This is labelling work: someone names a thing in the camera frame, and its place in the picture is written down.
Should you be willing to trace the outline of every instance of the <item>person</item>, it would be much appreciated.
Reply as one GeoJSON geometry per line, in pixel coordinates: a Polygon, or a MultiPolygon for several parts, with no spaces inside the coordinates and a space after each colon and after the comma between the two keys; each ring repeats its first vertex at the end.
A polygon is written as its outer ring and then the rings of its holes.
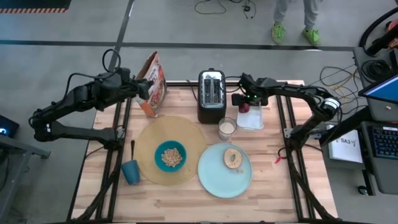
{"type": "MultiPolygon", "coordinates": [[[[272,27],[272,40],[276,44],[281,44],[285,34],[285,28],[282,25],[284,20],[287,7],[292,0],[277,0],[275,11],[274,11],[274,26],[272,27]]],[[[304,1],[304,25],[305,28],[302,32],[303,36],[313,46],[320,44],[319,33],[317,29],[314,29],[315,21],[318,16],[318,7],[322,0],[303,0],[304,1]]]]}

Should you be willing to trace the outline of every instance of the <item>glass of milk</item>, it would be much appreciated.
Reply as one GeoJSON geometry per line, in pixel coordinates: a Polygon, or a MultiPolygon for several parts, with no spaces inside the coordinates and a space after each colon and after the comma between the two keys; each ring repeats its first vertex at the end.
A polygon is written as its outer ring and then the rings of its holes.
{"type": "Polygon", "coordinates": [[[236,130],[236,122],[232,118],[223,118],[218,123],[218,137],[228,141],[236,130]]]}

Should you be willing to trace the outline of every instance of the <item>black toaster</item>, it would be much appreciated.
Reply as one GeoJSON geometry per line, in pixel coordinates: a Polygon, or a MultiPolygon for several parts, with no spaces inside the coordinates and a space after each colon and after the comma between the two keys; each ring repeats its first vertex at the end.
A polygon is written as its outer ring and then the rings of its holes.
{"type": "Polygon", "coordinates": [[[202,124],[218,124],[225,117],[226,87],[222,71],[209,68],[198,78],[198,119],[202,124]]]}

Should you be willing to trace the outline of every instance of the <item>sneaker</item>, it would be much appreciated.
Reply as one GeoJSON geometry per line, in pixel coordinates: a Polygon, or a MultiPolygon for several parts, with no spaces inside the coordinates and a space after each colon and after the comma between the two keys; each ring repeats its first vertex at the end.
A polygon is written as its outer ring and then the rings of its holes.
{"type": "Polygon", "coordinates": [[[285,35],[285,28],[282,25],[274,25],[272,28],[272,40],[276,44],[281,44],[285,35]]]}
{"type": "Polygon", "coordinates": [[[318,46],[321,42],[318,34],[318,30],[310,29],[310,30],[303,30],[303,36],[306,38],[307,41],[310,42],[312,46],[318,46]]]}

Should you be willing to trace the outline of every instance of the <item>wooden tabletop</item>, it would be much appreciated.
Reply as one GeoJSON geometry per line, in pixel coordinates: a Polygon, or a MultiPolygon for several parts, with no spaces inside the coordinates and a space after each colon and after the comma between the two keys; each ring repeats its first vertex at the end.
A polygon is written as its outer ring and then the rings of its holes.
{"type": "MultiPolygon", "coordinates": [[[[289,83],[303,84],[303,81],[289,81],[289,83]]],[[[231,105],[230,96],[227,99],[226,116],[236,118],[238,108],[231,105]]],[[[306,102],[292,98],[292,104],[297,124],[302,124],[311,117],[311,111],[306,102]]],[[[104,112],[97,112],[94,128],[111,127],[114,111],[115,106],[111,106],[104,112]]],[[[216,198],[202,187],[197,175],[182,184],[173,186],[153,184],[143,176],[139,185],[128,185],[121,173],[114,222],[297,221],[286,160],[274,163],[278,149],[284,146],[274,96],[269,98],[268,106],[263,107],[262,111],[263,130],[253,133],[236,131],[230,140],[231,143],[243,148],[252,162],[253,178],[245,193],[235,198],[216,198]]],[[[286,106],[285,114],[289,126],[286,106]]],[[[188,118],[202,128],[209,146],[221,142],[218,139],[217,125],[199,123],[197,102],[190,87],[169,88],[160,115],[188,118]]],[[[134,101],[129,119],[123,162],[131,160],[130,141],[136,139],[142,129],[155,118],[147,117],[134,101]]],[[[317,141],[307,143],[319,147],[317,141]]],[[[90,142],[88,153],[99,147],[101,144],[90,142]]],[[[304,147],[302,151],[312,192],[328,212],[337,217],[321,152],[311,147],[304,147]]],[[[100,190],[105,158],[106,151],[102,149],[86,159],[72,217],[81,215],[100,190]]],[[[300,198],[304,214],[308,217],[301,189],[300,198]]]]}

